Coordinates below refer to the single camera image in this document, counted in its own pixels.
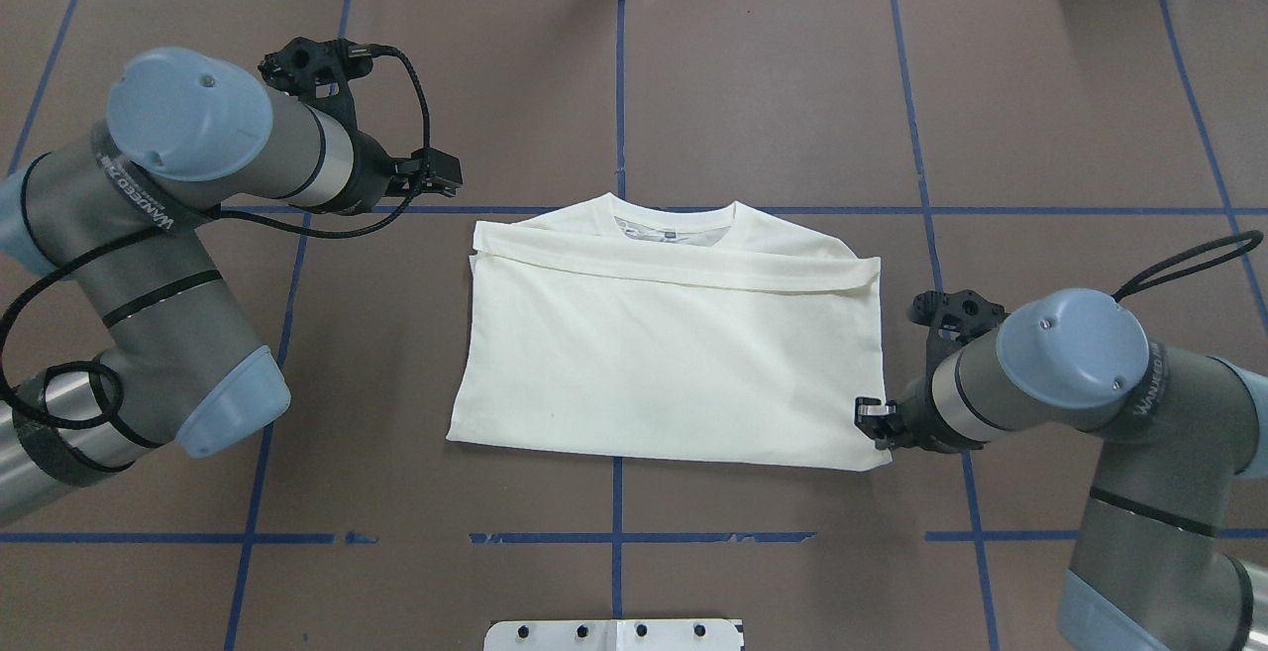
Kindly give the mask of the cream long-sleeve cat shirt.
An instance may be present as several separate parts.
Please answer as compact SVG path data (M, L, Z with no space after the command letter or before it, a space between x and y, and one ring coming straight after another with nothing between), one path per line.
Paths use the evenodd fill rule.
M883 261L739 201L616 195L481 221L448 440L864 472L883 397Z

